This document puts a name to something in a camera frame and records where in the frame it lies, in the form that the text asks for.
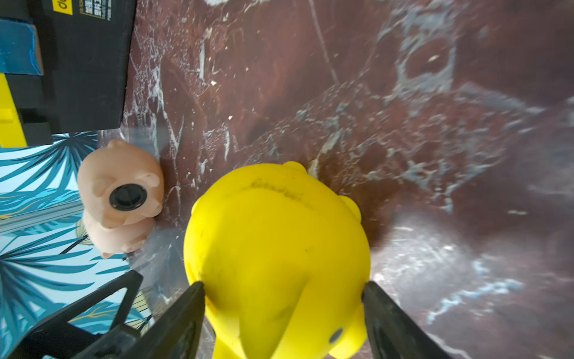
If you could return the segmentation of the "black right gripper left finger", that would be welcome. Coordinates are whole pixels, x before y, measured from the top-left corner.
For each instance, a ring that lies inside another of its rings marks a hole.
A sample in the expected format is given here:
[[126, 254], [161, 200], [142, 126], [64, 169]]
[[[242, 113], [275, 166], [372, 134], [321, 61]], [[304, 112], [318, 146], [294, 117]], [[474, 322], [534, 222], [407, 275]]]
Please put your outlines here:
[[193, 283], [122, 358], [195, 359], [205, 316], [205, 290]]

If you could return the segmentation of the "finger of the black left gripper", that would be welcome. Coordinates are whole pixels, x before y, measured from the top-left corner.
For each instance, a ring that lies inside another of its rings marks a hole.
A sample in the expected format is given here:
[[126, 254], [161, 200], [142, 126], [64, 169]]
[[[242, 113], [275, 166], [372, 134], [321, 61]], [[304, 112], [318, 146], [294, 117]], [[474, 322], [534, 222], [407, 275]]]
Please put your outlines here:
[[129, 271], [39, 321], [9, 358], [121, 358], [141, 338], [129, 324], [143, 281]]

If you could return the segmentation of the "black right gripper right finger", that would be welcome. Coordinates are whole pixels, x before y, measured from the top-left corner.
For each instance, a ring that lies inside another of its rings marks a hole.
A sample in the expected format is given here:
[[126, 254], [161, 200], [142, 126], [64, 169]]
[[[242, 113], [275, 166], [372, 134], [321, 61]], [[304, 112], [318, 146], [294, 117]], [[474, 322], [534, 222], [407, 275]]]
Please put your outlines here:
[[449, 357], [374, 281], [365, 285], [362, 302], [374, 358]]

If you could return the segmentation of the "light pink piggy bank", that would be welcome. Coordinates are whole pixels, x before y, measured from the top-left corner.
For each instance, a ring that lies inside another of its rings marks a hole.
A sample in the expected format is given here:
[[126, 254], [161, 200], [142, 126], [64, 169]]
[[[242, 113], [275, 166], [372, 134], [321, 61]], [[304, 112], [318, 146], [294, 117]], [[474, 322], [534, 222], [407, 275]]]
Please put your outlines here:
[[145, 245], [155, 227], [153, 218], [145, 218], [135, 224], [106, 229], [86, 211], [83, 213], [82, 221], [89, 239], [104, 259], [115, 254], [139, 250]]

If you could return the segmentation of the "yellow piggy bank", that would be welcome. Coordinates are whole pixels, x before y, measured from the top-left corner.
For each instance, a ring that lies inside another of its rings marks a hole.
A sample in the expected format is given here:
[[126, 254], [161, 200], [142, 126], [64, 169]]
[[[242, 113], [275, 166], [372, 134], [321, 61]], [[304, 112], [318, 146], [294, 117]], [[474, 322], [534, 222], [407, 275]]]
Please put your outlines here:
[[369, 242], [357, 204], [298, 162], [236, 169], [197, 199], [185, 273], [215, 358], [350, 358], [366, 342]]

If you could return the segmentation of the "black round plug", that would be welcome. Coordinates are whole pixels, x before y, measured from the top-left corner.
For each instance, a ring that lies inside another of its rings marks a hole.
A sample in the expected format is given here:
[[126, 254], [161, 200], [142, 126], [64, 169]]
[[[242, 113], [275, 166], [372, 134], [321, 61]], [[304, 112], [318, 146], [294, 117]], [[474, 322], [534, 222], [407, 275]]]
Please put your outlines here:
[[138, 184], [129, 183], [117, 187], [109, 197], [110, 205], [121, 212], [130, 212], [141, 207], [147, 199], [147, 191]]

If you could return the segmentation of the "dark pink piggy bank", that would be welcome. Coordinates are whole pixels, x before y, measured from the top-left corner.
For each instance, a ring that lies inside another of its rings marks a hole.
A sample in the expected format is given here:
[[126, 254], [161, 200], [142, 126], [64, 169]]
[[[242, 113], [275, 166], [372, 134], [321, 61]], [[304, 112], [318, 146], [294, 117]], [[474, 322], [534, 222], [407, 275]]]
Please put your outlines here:
[[[106, 229], [154, 218], [163, 209], [164, 175], [159, 162], [122, 139], [114, 139], [88, 155], [77, 181], [85, 210]], [[129, 183], [144, 187], [147, 199], [138, 209], [121, 212], [110, 205], [109, 197], [117, 187]]]

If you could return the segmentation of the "yellow black plastic toolbox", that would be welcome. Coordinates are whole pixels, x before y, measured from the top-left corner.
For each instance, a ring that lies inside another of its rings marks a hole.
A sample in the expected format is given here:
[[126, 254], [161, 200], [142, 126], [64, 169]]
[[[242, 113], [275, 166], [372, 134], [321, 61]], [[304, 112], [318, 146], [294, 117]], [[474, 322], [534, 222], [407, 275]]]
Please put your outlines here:
[[119, 127], [135, 1], [1, 3], [1, 147]]

